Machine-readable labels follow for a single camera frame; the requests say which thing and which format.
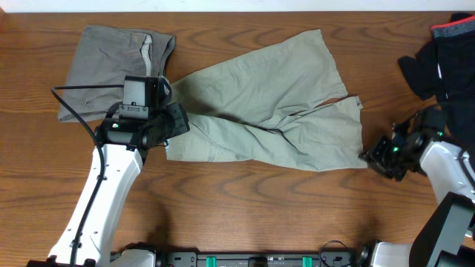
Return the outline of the grey shorts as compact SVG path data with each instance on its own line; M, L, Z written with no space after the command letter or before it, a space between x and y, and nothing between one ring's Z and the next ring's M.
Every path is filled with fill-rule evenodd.
M166 62L175 49L175 37L150 30L88 25L84 28L62 98L86 122L103 119L122 101L124 78L166 74Z

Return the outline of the beige shorts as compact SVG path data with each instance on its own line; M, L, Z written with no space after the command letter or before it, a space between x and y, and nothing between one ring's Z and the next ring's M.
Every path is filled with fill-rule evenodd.
M169 160L365 167L362 103L348 94L320 30L196 71L172 88L190 129L170 140Z

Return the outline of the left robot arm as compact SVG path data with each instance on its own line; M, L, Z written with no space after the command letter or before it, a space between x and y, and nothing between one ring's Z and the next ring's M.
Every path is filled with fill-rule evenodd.
M165 266L166 256L145 243L132 243L113 254L112 241L128 192L148 152L190 130L183 106L172 102L164 76L126 76L121 101L110 106L91 129L65 100L66 108L91 136L95 148L79 201L62 236L46 260L32 266Z

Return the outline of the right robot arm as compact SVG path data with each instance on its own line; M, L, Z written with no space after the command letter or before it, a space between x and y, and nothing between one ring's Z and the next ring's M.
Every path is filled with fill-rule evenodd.
M392 127L359 154L368 167L401 181L408 171L425 175L438 203L411 244L377 241L363 248L357 266L473 266L474 170L467 150L445 135L441 108L428 107Z

